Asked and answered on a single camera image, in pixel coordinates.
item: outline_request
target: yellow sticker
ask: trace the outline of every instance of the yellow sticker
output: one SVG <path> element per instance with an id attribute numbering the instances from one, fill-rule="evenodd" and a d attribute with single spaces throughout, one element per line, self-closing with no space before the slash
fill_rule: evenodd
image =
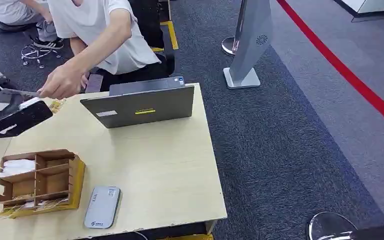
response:
<path id="1" fill-rule="evenodd" d="M 150 113 L 155 113 L 156 110 L 151 108 L 151 109 L 143 109 L 143 110 L 138 110 L 134 114 L 150 114 Z"/>
<path id="2" fill-rule="evenodd" d="M 160 240 L 214 240 L 213 235 L 197 234 L 190 236 L 167 237 Z"/>

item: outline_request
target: stanchion base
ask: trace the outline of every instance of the stanchion base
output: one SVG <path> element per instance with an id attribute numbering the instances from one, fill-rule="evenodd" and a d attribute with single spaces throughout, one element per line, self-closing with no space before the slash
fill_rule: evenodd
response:
<path id="1" fill-rule="evenodd" d="M 235 41 L 235 37 L 231 36 L 226 39 L 224 39 L 221 42 L 221 49 L 223 49 L 223 52 L 229 56 L 234 56 L 236 52 L 233 52 L 233 42 Z"/>
<path id="2" fill-rule="evenodd" d="M 316 214 L 310 221 L 307 229 L 309 240 L 319 240 L 323 237 L 335 236 L 340 233 L 353 232 L 356 226 L 344 216 L 334 212 L 324 211 Z"/>

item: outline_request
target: chrome base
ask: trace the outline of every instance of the chrome base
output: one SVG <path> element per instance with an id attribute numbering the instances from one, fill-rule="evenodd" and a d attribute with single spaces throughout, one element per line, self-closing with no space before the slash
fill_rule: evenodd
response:
<path id="1" fill-rule="evenodd" d="M 229 56 L 234 56 L 236 54 L 236 51 L 233 52 L 233 42 L 235 41 L 235 37 L 231 36 L 226 39 L 224 39 L 221 42 L 221 49 L 223 49 L 223 52 Z"/>
<path id="2" fill-rule="evenodd" d="M 43 69 L 45 65 L 41 63 L 40 59 L 50 53 L 55 53 L 57 59 L 61 58 L 61 55 L 56 50 L 28 44 L 21 50 L 21 60 L 23 61 L 22 64 L 23 66 L 26 66 L 29 64 L 27 60 L 36 60 L 39 68 Z"/>
<path id="3" fill-rule="evenodd" d="M 229 89 L 255 88 L 261 85 L 254 68 L 251 68 L 251 71 L 249 71 L 248 75 L 246 75 L 246 77 L 241 82 L 234 82 L 232 80 L 231 73 L 229 72 L 230 69 L 230 67 L 223 69 L 224 77 L 226 78 L 227 87 Z"/>
<path id="4" fill-rule="evenodd" d="M 338 235 L 346 235 L 355 230 L 357 230 L 356 226 L 344 216 L 324 211 L 311 219 L 307 229 L 307 237 L 309 240 L 333 240 L 338 239 Z"/>

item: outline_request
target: chair base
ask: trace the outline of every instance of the chair base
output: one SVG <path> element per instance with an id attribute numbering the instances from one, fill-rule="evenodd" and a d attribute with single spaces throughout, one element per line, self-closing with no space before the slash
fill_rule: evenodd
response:
<path id="1" fill-rule="evenodd" d="M 23 66 L 26 66 L 29 64 L 28 60 L 36 60 L 39 68 L 43 69 L 45 65 L 41 63 L 41 58 L 45 57 L 50 53 L 55 53 L 57 59 L 61 58 L 61 55 L 56 50 L 37 47 L 32 43 L 28 44 L 24 46 L 24 48 L 21 50 L 21 60 L 23 61 L 22 64 Z"/>

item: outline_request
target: white stand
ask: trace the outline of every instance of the white stand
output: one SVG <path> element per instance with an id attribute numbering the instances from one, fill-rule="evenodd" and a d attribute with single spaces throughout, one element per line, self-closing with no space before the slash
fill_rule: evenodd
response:
<path id="1" fill-rule="evenodd" d="M 232 44 L 233 48 L 238 44 L 237 50 L 230 68 L 223 70 L 229 89 L 260 86 L 253 66 L 269 47 L 272 36 L 270 0 L 242 0 L 236 36 Z"/>

